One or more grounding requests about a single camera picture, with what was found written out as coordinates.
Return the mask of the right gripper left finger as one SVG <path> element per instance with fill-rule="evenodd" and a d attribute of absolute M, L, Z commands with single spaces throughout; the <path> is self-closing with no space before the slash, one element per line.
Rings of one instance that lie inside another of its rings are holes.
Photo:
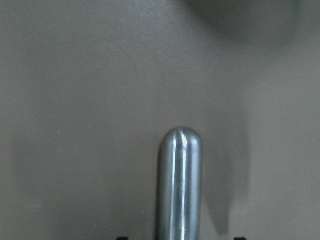
<path fill-rule="evenodd" d="M 120 237 L 117 237 L 116 240 L 128 240 L 128 237 L 127 236 L 120 236 Z"/>

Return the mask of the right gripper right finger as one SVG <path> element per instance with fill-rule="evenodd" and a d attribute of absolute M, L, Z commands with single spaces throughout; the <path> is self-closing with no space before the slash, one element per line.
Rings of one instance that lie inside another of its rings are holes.
<path fill-rule="evenodd" d="M 246 240 L 244 236 L 236 236 L 233 238 L 234 240 Z"/>

